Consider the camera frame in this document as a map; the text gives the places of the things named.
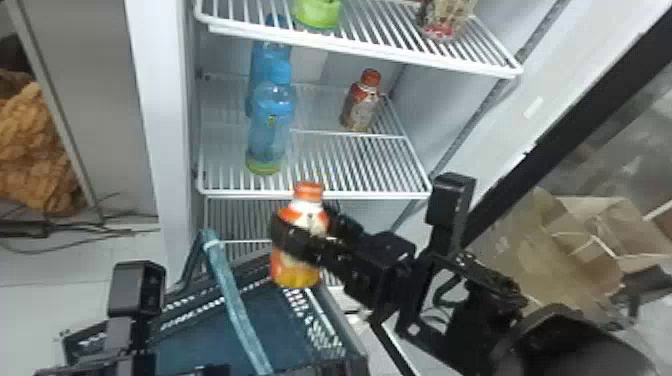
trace refrigerator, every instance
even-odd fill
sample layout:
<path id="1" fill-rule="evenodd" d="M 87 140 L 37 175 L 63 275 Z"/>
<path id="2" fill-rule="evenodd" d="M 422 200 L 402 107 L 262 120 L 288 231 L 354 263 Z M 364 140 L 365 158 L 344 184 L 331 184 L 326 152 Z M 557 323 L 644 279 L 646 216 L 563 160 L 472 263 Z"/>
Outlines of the refrigerator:
<path id="1" fill-rule="evenodd" d="M 426 200 L 437 167 L 476 178 L 480 202 L 670 2 L 481 0 L 464 32 L 445 44 L 417 33 L 414 1 L 346 1 L 333 33 L 264 25 L 291 6 L 125 2 L 170 270 L 179 270 L 200 227 L 216 227 L 236 247 L 267 241 L 264 221 L 299 180 L 323 183 L 325 199 L 370 232 Z M 254 40 L 293 46 L 299 103 L 290 158 L 265 178 L 242 160 Z M 373 131 L 355 135 L 337 116 L 366 68 L 381 73 L 386 96 Z M 437 166 L 441 159 L 447 163 Z M 426 244 L 422 211 L 397 233 Z"/>

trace bottle cap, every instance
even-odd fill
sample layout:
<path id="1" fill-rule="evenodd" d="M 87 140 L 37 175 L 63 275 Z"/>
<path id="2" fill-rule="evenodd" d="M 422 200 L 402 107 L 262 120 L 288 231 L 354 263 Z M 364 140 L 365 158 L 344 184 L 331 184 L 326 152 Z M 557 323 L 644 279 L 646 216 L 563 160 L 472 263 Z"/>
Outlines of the bottle cap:
<path id="1" fill-rule="evenodd" d="M 380 85 L 380 73 L 375 69 L 366 69 L 362 73 L 362 83 L 366 86 Z"/>
<path id="2" fill-rule="evenodd" d="M 294 198 L 309 202 L 321 202 L 324 187 L 320 183 L 302 181 L 294 186 Z"/>
<path id="3" fill-rule="evenodd" d="M 274 61 L 271 65 L 271 82 L 287 85 L 292 80 L 292 66 L 284 60 Z"/>

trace red bottle cap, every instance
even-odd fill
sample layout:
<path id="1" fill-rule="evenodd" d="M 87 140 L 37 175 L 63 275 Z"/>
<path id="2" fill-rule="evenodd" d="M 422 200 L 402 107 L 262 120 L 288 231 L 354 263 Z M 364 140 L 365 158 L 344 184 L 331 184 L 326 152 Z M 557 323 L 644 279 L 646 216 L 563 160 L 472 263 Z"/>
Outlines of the red bottle cap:
<path id="1" fill-rule="evenodd" d="M 366 69 L 362 73 L 362 83 L 366 86 L 380 85 L 380 73 L 375 69 Z"/>
<path id="2" fill-rule="evenodd" d="M 294 186 L 294 198 L 309 202 L 321 202 L 324 187 L 320 183 L 302 181 Z"/>

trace bottle label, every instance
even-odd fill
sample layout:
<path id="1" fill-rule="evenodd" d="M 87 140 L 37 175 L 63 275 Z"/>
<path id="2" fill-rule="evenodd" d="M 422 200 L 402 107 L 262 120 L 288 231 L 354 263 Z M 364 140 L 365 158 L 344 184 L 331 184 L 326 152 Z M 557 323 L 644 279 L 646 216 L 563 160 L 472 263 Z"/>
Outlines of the bottle label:
<path id="1" fill-rule="evenodd" d="M 257 108 L 248 136 L 248 155 L 257 162 L 280 161 L 289 143 L 293 116 L 277 115 Z"/>

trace refrigerator shelf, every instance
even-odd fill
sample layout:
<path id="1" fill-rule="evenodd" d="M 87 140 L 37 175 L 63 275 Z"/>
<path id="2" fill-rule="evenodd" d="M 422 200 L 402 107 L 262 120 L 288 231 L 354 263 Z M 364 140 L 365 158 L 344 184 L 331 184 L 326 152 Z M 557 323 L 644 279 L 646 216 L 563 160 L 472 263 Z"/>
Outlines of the refrigerator shelf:
<path id="1" fill-rule="evenodd" d="M 199 81 L 203 127 L 248 125 L 250 119 L 245 115 L 247 83 L 247 78 L 242 76 L 205 73 Z M 312 84 L 292 84 L 292 87 L 297 96 L 294 132 L 350 137 L 404 136 L 394 108 L 385 95 L 370 132 L 362 134 L 344 129 L 338 121 L 346 89 Z"/>
<path id="2" fill-rule="evenodd" d="M 372 133 L 347 132 L 338 123 L 343 89 L 298 85 L 297 128 L 280 171 L 251 173 L 245 165 L 244 82 L 201 84 L 196 187 L 204 196 L 289 199 L 295 182 L 311 180 L 324 185 L 327 200 L 429 197 L 431 184 L 392 102 L 381 100 Z"/>
<path id="3" fill-rule="evenodd" d="M 404 0 L 342 0 L 336 30 L 314 33 L 289 16 L 292 0 L 196 0 L 195 17 L 211 33 L 318 48 L 400 63 L 511 79 L 522 66 L 477 17 L 447 43 L 423 37 L 414 26 L 418 3 Z M 274 25 L 267 26 L 267 14 Z"/>

